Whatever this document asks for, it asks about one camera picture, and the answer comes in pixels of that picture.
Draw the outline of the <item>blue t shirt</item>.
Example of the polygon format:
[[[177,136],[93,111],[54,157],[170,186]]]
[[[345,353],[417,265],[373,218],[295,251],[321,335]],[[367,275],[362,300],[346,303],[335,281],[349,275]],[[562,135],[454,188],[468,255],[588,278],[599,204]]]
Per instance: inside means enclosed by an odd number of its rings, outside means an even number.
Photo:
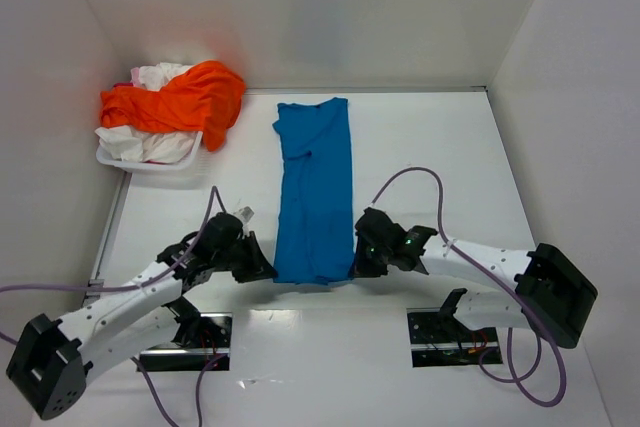
[[[274,268],[287,284],[341,282],[354,259],[348,100],[277,106],[283,161]]]

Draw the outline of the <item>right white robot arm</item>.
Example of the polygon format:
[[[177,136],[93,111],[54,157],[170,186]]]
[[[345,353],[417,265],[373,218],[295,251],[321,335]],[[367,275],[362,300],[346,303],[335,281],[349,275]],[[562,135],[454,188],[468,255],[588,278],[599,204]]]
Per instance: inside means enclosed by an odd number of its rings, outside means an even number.
[[[577,346],[598,291],[555,246],[508,250],[453,239],[416,225],[409,230],[368,208],[355,224],[352,274],[378,278],[389,267],[461,279],[484,291],[453,289],[439,309],[469,330],[530,329],[563,349]]]

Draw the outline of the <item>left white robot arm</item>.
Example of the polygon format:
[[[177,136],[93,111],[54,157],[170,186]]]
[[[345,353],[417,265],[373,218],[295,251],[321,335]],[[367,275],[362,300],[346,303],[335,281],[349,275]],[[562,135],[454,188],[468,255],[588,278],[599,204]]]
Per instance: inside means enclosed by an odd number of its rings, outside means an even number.
[[[99,376],[151,347],[214,346],[218,326],[185,295],[218,272],[238,283],[276,277],[246,228],[252,215],[248,207],[220,212],[201,232],[167,247],[122,291],[57,319],[32,318],[6,374],[35,413],[43,420],[62,415]]]

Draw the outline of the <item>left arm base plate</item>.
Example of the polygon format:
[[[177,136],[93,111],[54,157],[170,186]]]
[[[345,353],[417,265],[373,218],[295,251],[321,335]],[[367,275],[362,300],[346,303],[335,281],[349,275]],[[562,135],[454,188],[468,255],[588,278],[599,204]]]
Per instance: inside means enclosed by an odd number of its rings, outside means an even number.
[[[199,327],[188,342],[168,342],[139,354],[142,366],[156,372],[199,372],[215,356],[219,359],[211,371],[228,371],[233,327],[231,313],[203,313],[204,327]]]

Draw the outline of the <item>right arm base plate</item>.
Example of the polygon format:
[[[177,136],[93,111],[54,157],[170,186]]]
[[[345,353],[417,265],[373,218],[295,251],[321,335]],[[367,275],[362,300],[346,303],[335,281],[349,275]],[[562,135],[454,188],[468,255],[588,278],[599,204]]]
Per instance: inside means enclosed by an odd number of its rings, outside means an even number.
[[[414,368],[503,363],[495,328],[471,331],[434,309],[408,310],[407,324]]]

